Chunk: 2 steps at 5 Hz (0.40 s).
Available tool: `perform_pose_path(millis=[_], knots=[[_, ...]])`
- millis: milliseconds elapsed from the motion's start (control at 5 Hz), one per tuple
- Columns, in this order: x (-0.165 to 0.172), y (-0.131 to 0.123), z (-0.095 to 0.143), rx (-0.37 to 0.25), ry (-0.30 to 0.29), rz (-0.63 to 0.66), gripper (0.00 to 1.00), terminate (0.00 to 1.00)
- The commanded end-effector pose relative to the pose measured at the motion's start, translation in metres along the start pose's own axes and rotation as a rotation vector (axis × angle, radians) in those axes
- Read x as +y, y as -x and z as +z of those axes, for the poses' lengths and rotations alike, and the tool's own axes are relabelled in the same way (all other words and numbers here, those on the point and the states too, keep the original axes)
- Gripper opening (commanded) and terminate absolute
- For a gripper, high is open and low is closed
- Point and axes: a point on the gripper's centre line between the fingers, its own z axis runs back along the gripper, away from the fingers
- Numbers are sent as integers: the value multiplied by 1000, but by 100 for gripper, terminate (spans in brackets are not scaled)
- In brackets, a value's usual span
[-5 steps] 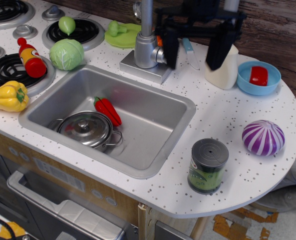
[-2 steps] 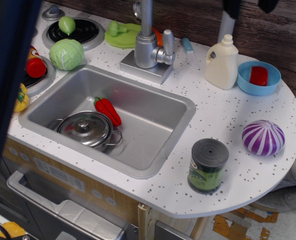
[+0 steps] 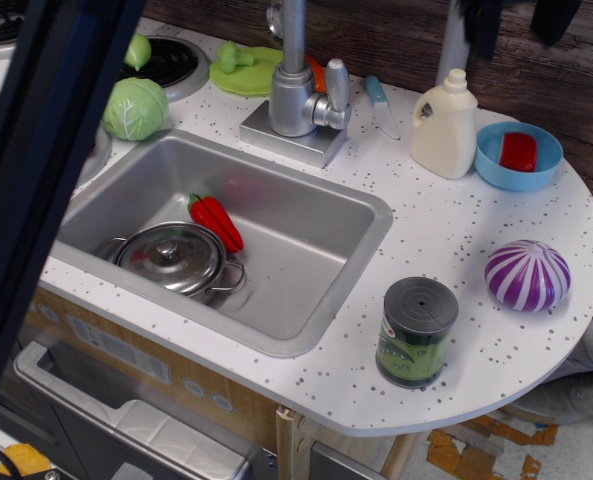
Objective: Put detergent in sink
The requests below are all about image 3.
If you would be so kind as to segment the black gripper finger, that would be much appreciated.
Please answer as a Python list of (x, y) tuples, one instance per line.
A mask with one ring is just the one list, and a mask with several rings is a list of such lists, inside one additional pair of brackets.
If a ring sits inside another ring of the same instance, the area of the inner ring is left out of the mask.
[(581, 0), (537, 0), (531, 29), (546, 46), (552, 46), (565, 34)]
[(492, 61), (504, 2), (502, 0), (463, 0), (458, 2), (458, 7), (464, 21), (466, 41), (479, 58)]

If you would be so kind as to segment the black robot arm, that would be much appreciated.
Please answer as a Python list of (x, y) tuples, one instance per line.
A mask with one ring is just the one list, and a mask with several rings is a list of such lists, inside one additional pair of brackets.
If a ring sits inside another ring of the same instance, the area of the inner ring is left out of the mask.
[[(593, 314), (593, 199), (574, 171), (534, 198), (532, 232), (567, 258), (575, 280), (551, 312), (521, 314), (499, 306), (482, 277), (485, 259), (447, 254), (457, 234), (476, 246), (506, 240), (494, 232), (508, 211), (497, 190), (477, 178), (450, 185), (413, 167), (404, 147), (354, 128), (352, 150), (332, 164), (330, 179), (350, 170), (375, 177), (396, 218), (382, 252), (366, 267), (337, 318), (311, 351), (288, 358), (257, 353), (197, 318), (182, 317), (125, 288), (68, 267), (55, 255), (58, 221), (82, 163), (79, 145), (93, 124), (117, 68), (117, 51), (134, 28), (138, 2), (103, 13), (98, 2), (45, 2), (30, 11), (29, 41), (12, 60), (0, 107), (0, 237), (18, 245), (0, 266), (0, 375), (37, 286), (73, 299), (89, 288), (102, 315), (211, 371), (355, 437), (393, 435), (460, 423), (500, 408), (533, 389), (572, 351)], [(28, 246), (20, 245), (23, 239)], [(398, 387), (376, 369), (374, 334), (351, 334), (359, 304), (365, 321), (382, 316), (387, 287), (408, 273), (452, 281), (460, 317), (447, 366), (421, 393)]]

